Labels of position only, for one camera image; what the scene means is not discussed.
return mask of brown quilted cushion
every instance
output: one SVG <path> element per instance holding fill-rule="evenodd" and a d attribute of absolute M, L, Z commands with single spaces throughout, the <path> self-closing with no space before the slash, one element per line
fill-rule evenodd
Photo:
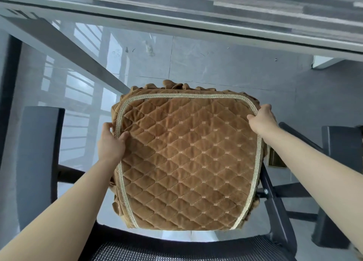
<path fill-rule="evenodd" d="M 241 227 L 257 206 L 263 141 L 249 127 L 259 102 L 245 93 L 164 81 L 132 87 L 112 107 L 114 134 L 129 131 L 111 180 L 128 227 Z"/>

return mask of person's left hand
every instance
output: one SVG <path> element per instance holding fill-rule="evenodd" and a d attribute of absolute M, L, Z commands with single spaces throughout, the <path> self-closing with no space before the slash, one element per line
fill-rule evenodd
<path fill-rule="evenodd" d="M 129 132 L 123 132 L 116 139 L 110 131 L 111 127 L 112 123 L 110 122 L 105 122 L 102 125 L 101 138 L 97 143 L 98 160 L 106 160 L 118 164 L 125 153 L 125 141 L 129 137 Z"/>

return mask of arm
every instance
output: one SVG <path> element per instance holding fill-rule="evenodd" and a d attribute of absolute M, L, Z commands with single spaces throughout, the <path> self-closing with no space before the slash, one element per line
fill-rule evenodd
<path fill-rule="evenodd" d="M 271 145 L 320 207 L 363 252 L 363 175 L 280 129 L 269 104 L 247 118 L 252 130 Z"/>
<path fill-rule="evenodd" d="M 91 233 L 111 175 L 125 152 L 124 132 L 115 139 L 102 126 L 98 162 L 1 251 L 0 260 L 78 260 Z"/>

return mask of hand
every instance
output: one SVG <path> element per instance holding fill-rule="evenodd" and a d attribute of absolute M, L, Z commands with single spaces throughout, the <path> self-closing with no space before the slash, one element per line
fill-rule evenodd
<path fill-rule="evenodd" d="M 279 128 L 274 114 L 271 112 L 271 105 L 264 104 L 261 106 L 257 115 L 247 115 L 249 125 L 253 132 L 260 135 L 263 139 L 267 132 Z"/>
<path fill-rule="evenodd" d="M 121 136 L 116 139 L 110 128 L 112 123 L 105 122 L 102 125 L 101 138 L 98 141 L 98 159 L 107 160 L 110 162 L 119 163 L 125 153 L 125 141 L 129 137 L 129 132 L 123 132 Z"/>

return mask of cream braided trim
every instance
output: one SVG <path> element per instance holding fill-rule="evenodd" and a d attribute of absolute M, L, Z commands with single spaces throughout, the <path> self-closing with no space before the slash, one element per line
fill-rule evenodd
<path fill-rule="evenodd" d="M 121 122 L 123 114 L 126 110 L 126 107 L 140 99 L 148 99 L 148 98 L 233 98 L 233 99 L 240 99 L 246 102 L 250 108 L 252 109 L 253 113 L 257 114 L 257 108 L 254 105 L 254 103 L 246 96 L 240 95 L 240 94 L 193 94 L 193 93 L 153 93 L 153 94 L 140 94 L 138 96 L 132 96 L 125 100 L 125 102 L 120 107 L 120 111 L 117 115 L 116 119 L 116 131 L 115 131 L 115 137 L 118 138 L 121 135 Z M 254 196 L 256 194 L 257 189 L 257 183 L 260 177 L 260 171 L 261 171 L 261 155 L 262 155 L 262 138 L 260 136 L 257 136 L 257 153 L 256 153 L 256 159 L 255 159 L 255 165 L 254 165 L 254 173 L 251 183 L 251 190 L 247 197 L 246 205 L 244 206 L 241 215 L 237 218 L 236 222 L 234 223 L 233 227 L 231 229 L 235 229 L 239 223 L 247 216 L 247 213 L 249 209 L 251 208 L 252 201 L 254 199 Z M 118 177 L 120 182 L 120 188 L 121 188 L 121 194 L 123 198 L 123 202 L 125 204 L 128 216 L 133 223 L 134 227 L 138 228 L 138 224 L 136 222 L 136 219 L 134 217 L 134 213 L 131 210 L 129 199 L 127 197 L 126 189 L 125 189 L 125 183 L 123 181 L 123 173 L 122 173 L 122 165 L 121 162 L 117 165 L 117 171 L 118 171 Z"/>

